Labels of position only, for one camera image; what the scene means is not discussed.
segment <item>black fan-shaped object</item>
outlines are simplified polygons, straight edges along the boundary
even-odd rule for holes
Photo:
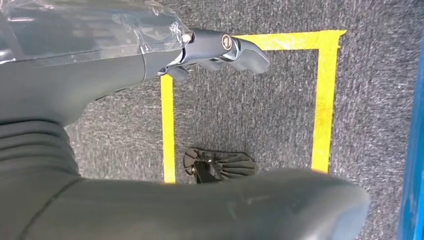
[[[255,174],[255,162],[240,152],[206,151],[190,148],[185,152],[183,165],[196,182],[213,183]]]

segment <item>yellow tape line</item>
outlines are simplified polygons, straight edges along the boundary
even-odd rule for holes
[[[173,79],[160,78],[162,100],[163,178],[165,183],[175,183],[174,95]]]
[[[345,30],[242,35],[262,50],[319,50],[311,168],[328,173],[336,84],[337,49]]]
[[[239,35],[264,51],[319,50],[316,80],[315,120],[311,168],[327,173],[333,122],[337,49],[345,30]],[[174,107],[172,78],[161,78],[163,174],[165,183],[175,183]]]

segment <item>clear plastic cover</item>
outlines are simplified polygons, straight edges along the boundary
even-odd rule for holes
[[[182,49],[191,32],[154,1],[1,0],[0,64],[68,64]]]

